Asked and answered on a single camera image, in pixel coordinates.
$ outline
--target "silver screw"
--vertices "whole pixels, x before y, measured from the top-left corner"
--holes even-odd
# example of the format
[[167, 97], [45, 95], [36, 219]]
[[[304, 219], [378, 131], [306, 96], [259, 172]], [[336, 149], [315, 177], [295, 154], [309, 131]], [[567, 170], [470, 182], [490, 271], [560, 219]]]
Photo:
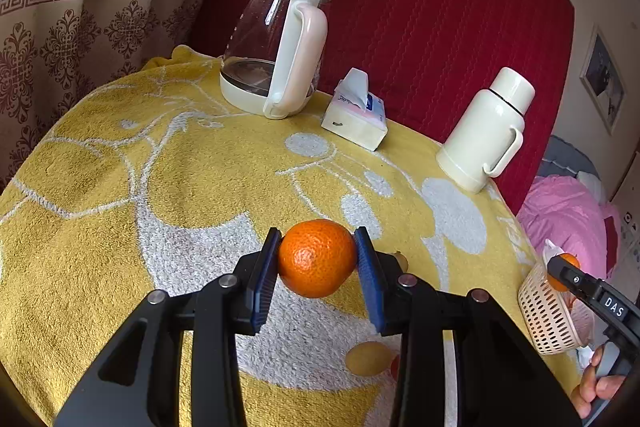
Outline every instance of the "silver screw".
[[223, 288], [231, 288], [231, 286], [238, 284], [238, 277], [232, 273], [227, 273], [223, 275], [218, 282]]
[[146, 300], [148, 300], [150, 304], [159, 304], [164, 301], [165, 297], [166, 293], [162, 290], [153, 290], [146, 296]]
[[403, 273], [400, 277], [398, 277], [398, 282], [405, 288], [411, 288], [417, 284], [418, 280], [416, 279], [415, 275], [412, 275], [410, 273]]
[[482, 288], [476, 288], [471, 290], [471, 298], [476, 302], [484, 303], [489, 300], [489, 293]]

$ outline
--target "beige curtain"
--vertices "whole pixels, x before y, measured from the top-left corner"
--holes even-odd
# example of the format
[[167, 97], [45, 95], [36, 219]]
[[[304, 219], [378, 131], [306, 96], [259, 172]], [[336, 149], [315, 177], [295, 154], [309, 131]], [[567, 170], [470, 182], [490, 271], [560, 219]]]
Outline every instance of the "beige curtain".
[[0, 0], [0, 189], [95, 87], [168, 56], [203, 0]]

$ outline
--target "wall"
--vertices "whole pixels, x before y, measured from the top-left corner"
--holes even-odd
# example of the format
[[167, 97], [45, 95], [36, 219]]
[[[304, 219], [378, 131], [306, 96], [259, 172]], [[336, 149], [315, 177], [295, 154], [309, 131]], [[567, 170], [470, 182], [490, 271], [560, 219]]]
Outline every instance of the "wall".
[[[640, 136], [640, 0], [570, 1], [575, 7], [574, 44], [554, 134], [591, 158], [612, 195]], [[580, 81], [594, 23], [600, 26], [627, 89], [612, 136]]]

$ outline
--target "picture frame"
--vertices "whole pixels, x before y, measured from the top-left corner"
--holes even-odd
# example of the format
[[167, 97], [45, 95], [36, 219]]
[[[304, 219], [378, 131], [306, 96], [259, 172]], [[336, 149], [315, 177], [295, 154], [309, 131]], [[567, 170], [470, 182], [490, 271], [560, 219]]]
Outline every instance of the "picture frame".
[[613, 134], [620, 120], [627, 90], [620, 76], [620, 68], [610, 50], [602, 31], [598, 25], [594, 25], [580, 79], [593, 100], [607, 132]]

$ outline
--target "table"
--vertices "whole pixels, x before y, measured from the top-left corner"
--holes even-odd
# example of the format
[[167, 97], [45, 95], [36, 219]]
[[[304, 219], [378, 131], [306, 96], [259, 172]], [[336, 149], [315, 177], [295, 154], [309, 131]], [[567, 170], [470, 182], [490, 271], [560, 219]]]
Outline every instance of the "table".
[[[493, 182], [463, 192], [437, 166], [439, 145], [394, 122], [374, 153], [325, 131], [323, 93], [286, 120], [243, 113], [222, 97], [219, 66], [179, 46], [98, 88], [0, 197], [0, 360], [45, 421], [148, 291], [196, 291], [258, 250], [269, 227], [316, 217], [366, 226], [377, 250], [401, 251], [438, 289], [486, 288], [526, 331], [516, 293], [534, 254]], [[389, 372], [344, 366], [372, 339], [356, 275], [324, 299], [278, 281], [260, 335], [238, 337], [249, 425], [386, 425]], [[399, 350], [398, 338], [381, 341]], [[183, 425], [190, 349], [187, 338]], [[569, 356], [547, 362], [575, 385]], [[452, 421], [452, 381], [448, 393]]]

